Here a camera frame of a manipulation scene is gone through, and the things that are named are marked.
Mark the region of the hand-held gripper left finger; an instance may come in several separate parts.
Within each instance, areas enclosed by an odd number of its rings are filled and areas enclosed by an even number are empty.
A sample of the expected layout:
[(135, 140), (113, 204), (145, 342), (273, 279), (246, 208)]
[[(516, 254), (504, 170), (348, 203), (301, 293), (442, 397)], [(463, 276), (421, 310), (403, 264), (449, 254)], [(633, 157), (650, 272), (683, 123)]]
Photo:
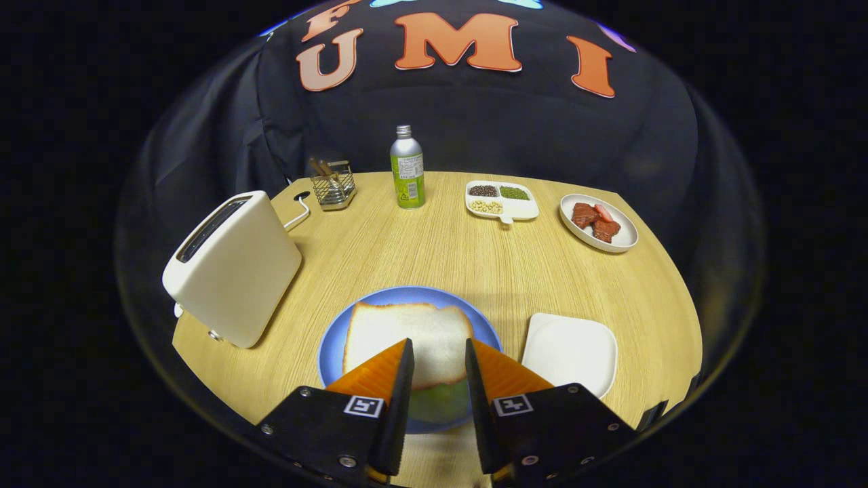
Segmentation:
[(295, 389), (255, 426), (255, 442), (319, 485), (388, 485), (400, 469), (413, 374), (412, 340), (400, 340), (328, 388)]

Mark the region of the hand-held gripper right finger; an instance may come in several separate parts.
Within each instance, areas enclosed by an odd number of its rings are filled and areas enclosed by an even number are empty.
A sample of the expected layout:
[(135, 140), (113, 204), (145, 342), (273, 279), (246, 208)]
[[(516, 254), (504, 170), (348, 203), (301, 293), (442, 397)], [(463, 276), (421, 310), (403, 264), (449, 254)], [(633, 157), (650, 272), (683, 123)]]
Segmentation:
[(493, 485), (567, 485), (637, 439), (586, 387), (553, 386), (479, 340), (466, 340), (465, 368), (481, 471)]

